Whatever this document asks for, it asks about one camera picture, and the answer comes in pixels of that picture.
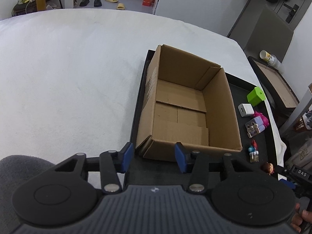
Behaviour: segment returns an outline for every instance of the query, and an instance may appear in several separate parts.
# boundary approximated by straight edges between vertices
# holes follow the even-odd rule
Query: door handle
[[[299,6],[297,4],[294,5],[294,7],[289,6],[286,3],[283,3],[283,6],[290,9],[290,12],[288,13],[288,17],[286,18],[286,22],[290,23],[294,15],[296,14],[297,10],[299,9]]]

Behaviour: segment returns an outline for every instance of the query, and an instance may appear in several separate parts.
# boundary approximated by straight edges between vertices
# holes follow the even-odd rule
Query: logo
[[[151,191],[152,191],[153,193],[157,193],[159,190],[160,190],[160,189],[159,189],[158,187],[154,187],[154,188],[151,189]]]
[[[303,177],[307,176],[307,173],[304,173],[302,170],[299,170],[298,174],[302,175]]]

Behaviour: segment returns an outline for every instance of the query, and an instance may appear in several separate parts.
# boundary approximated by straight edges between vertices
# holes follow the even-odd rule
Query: small figurine
[[[263,120],[261,119],[260,116],[256,116],[252,120],[247,122],[245,124],[245,127],[247,129],[247,135],[249,138],[251,138],[257,134],[260,134],[266,128],[264,126]]]
[[[263,125],[267,128],[270,125],[268,118],[265,117],[262,113],[258,113],[257,111],[254,112],[252,117],[258,117],[258,116],[262,119]]]
[[[251,146],[248,148],[249,155],[250,155],[250,162],[258,162],[259,161],[259,151],[258,146],[255,140],[252,140]]]
[[[271,163],[264,163],[260,168],[269,175],[274,173],[274,167]]]

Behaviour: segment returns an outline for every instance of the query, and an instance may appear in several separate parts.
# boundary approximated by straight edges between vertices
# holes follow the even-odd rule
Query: door
[[[307,11],[311,1],[312,0],[288,0],[286,2],[284,0],[279,0],[279,2],[272,4],[266,0],[250,0],[229,32],[228,37],[236,40],[240,47],[244,49],[264,6],[269,6],[283,20],[289,21],[288,24],[290,28],[294,30]]]
[[[289,24],[291,29],[295,29],[300,20],[296,20],[297,24],[293,23],[293,20],[298,16],[298,12],[302,8],[303,3],[306,0],[280,0],[276,9],[274,10],[285,22]]]

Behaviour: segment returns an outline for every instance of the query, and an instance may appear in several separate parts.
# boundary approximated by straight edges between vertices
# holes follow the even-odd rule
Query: black disc
[[[219,183],[212,191],[212,203],[232,222],[268,226],[290,217],[295,196],[273,177],[247,172]]]
[[[17,215],[35,226],[70,224],[86,216],[96,202],[94,187],[66,172],[47,172],[20,186],[12,196]]]

